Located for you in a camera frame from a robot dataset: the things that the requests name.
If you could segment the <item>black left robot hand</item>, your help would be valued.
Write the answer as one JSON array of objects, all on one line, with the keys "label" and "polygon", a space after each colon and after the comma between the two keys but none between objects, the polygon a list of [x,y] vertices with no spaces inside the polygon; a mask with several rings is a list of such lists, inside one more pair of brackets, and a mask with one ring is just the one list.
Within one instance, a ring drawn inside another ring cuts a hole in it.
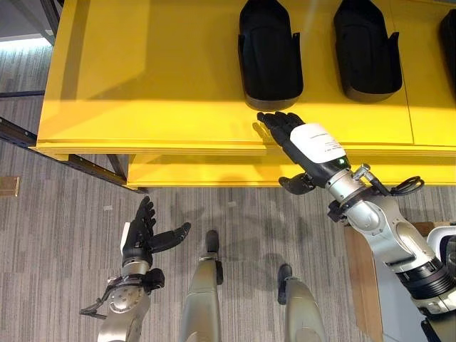
[{"label": "black left robot hand", "polygon": [[123,266],[133,261],[144,261],[150,268],[153,254],[176,247],[185,240],[191,229],[191,224],[185,222],[174,230],[154,234],[155,224],[154,204],[148,196],[145,196],[140,202],[134,219],[128,222],[128,228],[122,235],[120,250]]}]

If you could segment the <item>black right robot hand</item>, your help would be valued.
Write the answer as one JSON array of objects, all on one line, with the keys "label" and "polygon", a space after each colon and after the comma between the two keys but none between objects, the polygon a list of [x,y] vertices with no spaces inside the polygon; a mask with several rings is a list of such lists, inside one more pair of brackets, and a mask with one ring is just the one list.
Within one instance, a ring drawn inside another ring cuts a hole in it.
[{"label": "black right robot hand", "polygon": [[289,159],[304,170],[292,178],[279,178],[279,184],[291,194],[324,188],[335,174],[351,167],[341,144],[318,123],[305,123],[298,115],[283,112],[259,112],[257,120]]}]

